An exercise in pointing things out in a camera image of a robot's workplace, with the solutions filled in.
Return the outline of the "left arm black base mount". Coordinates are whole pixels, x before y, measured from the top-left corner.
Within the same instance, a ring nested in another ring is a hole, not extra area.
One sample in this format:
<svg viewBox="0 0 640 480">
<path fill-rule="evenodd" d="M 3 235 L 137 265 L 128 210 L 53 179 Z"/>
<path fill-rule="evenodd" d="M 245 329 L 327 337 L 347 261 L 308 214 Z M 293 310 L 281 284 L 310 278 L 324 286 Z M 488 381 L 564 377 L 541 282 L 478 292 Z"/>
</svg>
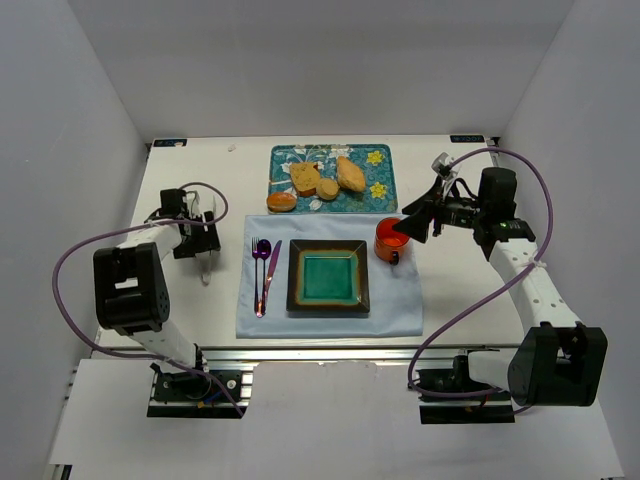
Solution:
<svg viewBox="0 0 640 480">
<path fill-rule="evenodd" d="M 146 415 L 168 419 L 240 419 L 241 415 L 212 380 L 184 371 L 170 371 L 153 363 L 154 371 Z M 245 412 L 251 395 L 253 373 L 247 369 L 213 369 L 210 373 Z"/>
</svg>

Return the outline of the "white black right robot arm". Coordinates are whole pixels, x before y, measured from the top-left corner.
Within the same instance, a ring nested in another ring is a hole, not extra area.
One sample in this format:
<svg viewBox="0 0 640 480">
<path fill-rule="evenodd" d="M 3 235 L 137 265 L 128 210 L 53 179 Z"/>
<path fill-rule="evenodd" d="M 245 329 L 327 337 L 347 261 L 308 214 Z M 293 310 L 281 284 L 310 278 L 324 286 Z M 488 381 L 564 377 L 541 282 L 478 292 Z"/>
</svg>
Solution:
<svg viewBox="0 0 640 480">
<path fill-rule="evenodd" d="M 403 208 L 405 217 L 394 229 L 420 243 L 444 226 L 471 229 L 504 281 L 524 338 L 516 348 L 470 350 L 456 357 L 451 379 L 427 388 L 428 396 L 461 396 L 484 387 L 509 393 L 523 407 L 592 405 L 608 341 L 601 328 L 586 326 L 568 307 L 536 259 L 540 250 L 533 231 L 515 215 L 515 173 L 484 169 L 477 194 L 461 196 L 461 184 L 437 178 Z"/>
</svg>

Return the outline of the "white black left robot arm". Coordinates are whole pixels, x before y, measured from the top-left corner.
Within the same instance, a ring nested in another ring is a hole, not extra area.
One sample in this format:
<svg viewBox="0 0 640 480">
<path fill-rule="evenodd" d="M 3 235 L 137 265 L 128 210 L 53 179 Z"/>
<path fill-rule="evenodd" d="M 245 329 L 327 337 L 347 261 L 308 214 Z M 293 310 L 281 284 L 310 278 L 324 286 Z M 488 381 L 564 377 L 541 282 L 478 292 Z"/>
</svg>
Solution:
<svg viewBox="0 0 640 480">
<path fill-rule="evenodd" d="M 160 207 L 145 228 L 113 248 L 93 255 L 94 293 L 99 325 L 128 337 L 151 354 L 203 371 L 200 348 L 170 319 L 170 298 L 162 261 L 196 261 L 208 284 L 220 241 L 213 209 L 199 208 L 199 194 L 184 188 L 160 192 Z"/>
</svg>

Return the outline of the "stainless steel serving tongs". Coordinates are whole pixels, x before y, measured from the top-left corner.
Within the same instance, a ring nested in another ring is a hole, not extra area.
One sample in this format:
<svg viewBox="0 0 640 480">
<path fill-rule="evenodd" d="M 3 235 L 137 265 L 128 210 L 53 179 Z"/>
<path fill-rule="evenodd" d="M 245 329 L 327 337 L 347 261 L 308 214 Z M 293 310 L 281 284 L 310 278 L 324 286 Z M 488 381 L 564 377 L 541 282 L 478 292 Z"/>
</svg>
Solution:
<svg viewBox="0 0 640 480">
<path fill-rule="evenodd" d="M 216 217 L 216 203 L 214 199 L 201 202 L 200 194 L 193 192 L 190 203 L 190 213 L 201 226 L 194 226 L 191 230 L 194 240 L 194 258 L 198 267 L 200 281 L 208 286 L 211 281 L 214 260 L 220 250 L 220 241 L 215 224 L 210 224 Z"/>
</svg>

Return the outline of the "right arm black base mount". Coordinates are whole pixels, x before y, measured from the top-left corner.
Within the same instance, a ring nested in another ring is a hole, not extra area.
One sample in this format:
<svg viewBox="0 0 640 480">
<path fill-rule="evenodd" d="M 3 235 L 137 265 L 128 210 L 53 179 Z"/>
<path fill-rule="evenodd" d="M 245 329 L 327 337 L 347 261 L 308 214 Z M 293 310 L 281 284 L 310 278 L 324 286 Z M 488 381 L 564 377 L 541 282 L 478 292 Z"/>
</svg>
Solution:
<svg viewBox="0 0 640 480">
<path fill-rule="evenodd" d="M 508 424 L 515 422 L 508 393 L 469 396 L 469 392 L 489 389 L 448 369 L 417 371 L 417 385 L 438 393 L 465 393 L 462 398 L 440 398 L 421 394 L 419 414 L 422 425 Z"/>
</svg>

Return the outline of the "sliced brown bread loaf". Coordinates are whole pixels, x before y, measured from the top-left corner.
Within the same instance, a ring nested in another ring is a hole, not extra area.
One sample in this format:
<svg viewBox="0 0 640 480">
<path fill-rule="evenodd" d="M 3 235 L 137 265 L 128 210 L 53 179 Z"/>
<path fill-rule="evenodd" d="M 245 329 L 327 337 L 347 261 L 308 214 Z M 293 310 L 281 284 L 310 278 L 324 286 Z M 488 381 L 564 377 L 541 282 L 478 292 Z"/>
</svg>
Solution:
<svg viewBox="0 0 640 480">
<path fill-rule="evenodd" d="M 316 187 L 321 179 L 316 163 L 292 163 L 289 166 L 289 174 L 293 187 L 299 196 L 309 197 L 316 193 Z"/>
</svg>

